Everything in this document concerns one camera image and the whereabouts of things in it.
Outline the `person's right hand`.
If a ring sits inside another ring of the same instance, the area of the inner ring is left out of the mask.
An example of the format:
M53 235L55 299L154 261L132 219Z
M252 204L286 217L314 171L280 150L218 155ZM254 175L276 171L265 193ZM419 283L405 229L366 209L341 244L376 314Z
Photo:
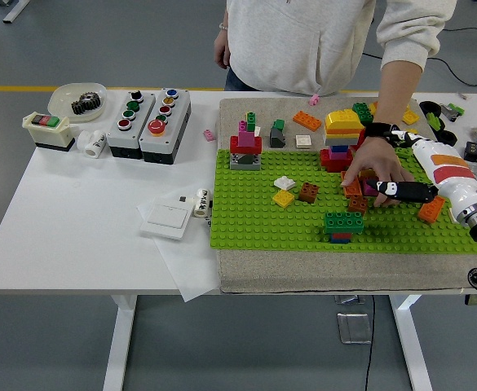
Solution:
M230 50L227 30L221 29L214 40L214 62L222 69L229 67Z

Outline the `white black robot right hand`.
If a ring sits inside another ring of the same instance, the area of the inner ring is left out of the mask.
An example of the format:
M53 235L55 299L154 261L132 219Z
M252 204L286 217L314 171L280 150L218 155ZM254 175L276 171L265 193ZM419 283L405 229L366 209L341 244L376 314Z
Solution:
M436 196L442 196L450 201L453 216L459 223L467 226L477 224L477 180L454 147L400 130L396 125L383 125L376 134L394 147L410 147L431 182L369 179L369 186L393 200L403 202L427 204Z

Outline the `person's left hand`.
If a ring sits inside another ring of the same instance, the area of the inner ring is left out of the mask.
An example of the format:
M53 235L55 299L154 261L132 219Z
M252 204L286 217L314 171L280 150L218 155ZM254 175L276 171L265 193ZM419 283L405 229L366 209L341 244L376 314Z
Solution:
M364 140L347 169L341 186L350 186L364 169L372 169L383 182L414 181L414 176L401 165L394 148L384 138L368 137Z

